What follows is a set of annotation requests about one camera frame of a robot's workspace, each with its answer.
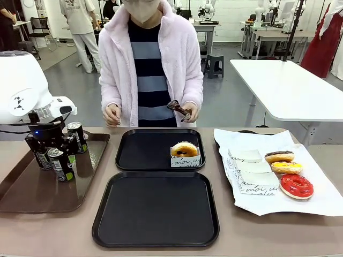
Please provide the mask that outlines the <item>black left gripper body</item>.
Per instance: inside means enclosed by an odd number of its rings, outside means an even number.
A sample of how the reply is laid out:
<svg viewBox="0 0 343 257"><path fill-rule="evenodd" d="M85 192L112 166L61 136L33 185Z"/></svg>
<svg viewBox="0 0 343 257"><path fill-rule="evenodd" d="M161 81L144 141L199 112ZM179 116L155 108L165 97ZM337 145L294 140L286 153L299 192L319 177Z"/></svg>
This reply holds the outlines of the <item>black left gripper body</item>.
<svg viewBox="0 0 343 257"><path fill-rule="evenodd" d="M53 118L40 118L36 112L28 114L30 123L28 124L29 134L43 143L47 148L60 148L61 137L67 136L62 131L65 128L63 116Z"/></svg>

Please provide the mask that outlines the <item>person right hand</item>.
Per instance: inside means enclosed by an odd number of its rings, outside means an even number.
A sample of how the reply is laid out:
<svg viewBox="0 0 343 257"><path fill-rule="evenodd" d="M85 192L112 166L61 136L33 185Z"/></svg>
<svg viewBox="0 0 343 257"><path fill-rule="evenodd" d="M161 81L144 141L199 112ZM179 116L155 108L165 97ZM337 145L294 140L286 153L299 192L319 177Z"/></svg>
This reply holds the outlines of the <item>person right hand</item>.
<svg viewBox="0 0 343 257"><path fill-rule="evenodd" d="M117 127L121 124L121 110L120 108L112 103L105 107L103 111L103 118L109 127Z"/></svg>

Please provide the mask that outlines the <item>person left hand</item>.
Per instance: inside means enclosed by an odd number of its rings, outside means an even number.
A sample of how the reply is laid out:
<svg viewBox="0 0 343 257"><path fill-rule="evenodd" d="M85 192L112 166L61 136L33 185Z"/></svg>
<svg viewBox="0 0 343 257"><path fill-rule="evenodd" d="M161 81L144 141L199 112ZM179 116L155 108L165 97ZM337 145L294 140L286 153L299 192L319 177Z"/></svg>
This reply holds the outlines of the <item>person left hand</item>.
<svg viewBox="0 0 343 257"><path fill-rule="evenodd" d="M194 123L199 117L199 108L196 104L192 102L186 102L182 108L190 114L190 117L188 119L185 119L184 121L187 123Z"/></svg>

